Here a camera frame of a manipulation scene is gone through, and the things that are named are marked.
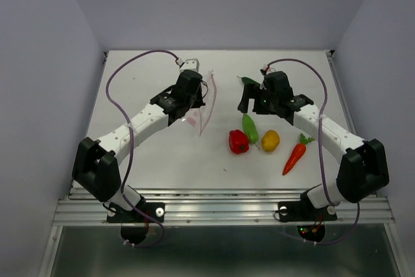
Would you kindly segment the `clear zip top bag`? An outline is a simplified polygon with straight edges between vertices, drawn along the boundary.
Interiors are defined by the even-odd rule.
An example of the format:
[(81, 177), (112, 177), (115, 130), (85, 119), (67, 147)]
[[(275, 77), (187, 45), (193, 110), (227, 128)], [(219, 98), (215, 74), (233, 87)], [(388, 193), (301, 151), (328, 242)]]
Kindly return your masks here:
[(203, 76), (202, 100), (205, 103), (204, 106), (190, 109), (182, 119), (188, 126), (192, 136), (201, 136), (213, 115), (217, 100), (217, 84), (212, 70)]

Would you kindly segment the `light green toy gourd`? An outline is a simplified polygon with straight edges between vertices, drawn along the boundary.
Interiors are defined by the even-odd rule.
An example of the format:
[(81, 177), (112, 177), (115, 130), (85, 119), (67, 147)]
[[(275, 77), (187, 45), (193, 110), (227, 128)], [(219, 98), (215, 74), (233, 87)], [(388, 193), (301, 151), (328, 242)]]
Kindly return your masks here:
[(259, 135), (256, 129), (256, 125), (254, 120), (248, 114), (243, 114), (242, 127), (245, 136), (249, 140), (249, 143), (254, 144), (256, 147), (258, 147), (257, 142), (259, 140)]

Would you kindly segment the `red toy bell pepper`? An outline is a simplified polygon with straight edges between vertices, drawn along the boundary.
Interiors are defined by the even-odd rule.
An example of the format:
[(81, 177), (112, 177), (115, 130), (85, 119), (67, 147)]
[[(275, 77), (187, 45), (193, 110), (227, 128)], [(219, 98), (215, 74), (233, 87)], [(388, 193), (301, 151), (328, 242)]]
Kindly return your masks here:
[(231, 130), (228, 135), (229, 148), (234, 154), (242, 154), (249, 150), (249, 140), (241, 130)]

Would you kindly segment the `dark green toy cucumber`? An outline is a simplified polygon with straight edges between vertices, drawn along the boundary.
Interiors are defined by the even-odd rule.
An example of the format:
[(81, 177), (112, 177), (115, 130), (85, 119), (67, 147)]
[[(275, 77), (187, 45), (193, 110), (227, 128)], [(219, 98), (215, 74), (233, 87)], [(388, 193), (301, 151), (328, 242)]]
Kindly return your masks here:
[(259, 83), (249, 77), (238, 77), (244, 85), (259, 85)]

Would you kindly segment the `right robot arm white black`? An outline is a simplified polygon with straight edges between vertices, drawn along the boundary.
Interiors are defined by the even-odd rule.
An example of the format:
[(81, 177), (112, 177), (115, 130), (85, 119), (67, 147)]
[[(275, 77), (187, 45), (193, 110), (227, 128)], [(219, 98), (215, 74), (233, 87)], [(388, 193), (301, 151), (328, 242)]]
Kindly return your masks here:
[(302, 217), (312, 219), (322, 208), (341, 202), (357, 203), (388, 185), (390, 179), (384, 145), (377, 139), (360, 138), (330, 118), (304, 94), (295, 95), (282, 71), (266, 74), (262, 83), (247, 83), (238, 105), (242, 113), (277, 115), (317, 140), (340, 167), (334, 181), (308, 189), (297, 203)]

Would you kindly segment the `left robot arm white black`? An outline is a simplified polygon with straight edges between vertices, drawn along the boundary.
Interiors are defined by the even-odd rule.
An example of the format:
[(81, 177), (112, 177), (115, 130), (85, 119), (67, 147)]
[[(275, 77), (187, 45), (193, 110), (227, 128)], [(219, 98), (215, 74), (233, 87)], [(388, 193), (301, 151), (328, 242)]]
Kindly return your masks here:
[(172, 86), (153, 97), (133, 118), (109, 134), (78, 145), (72, 177), (100, 202), (122, 208), (129, 221), (144, 215), (143, 197), (121, 181), (119, 165), (132, 159), (134, 149), (156, 132), (181, 119), (190, 109), (204, 105), (202, 75), (183, 70)]

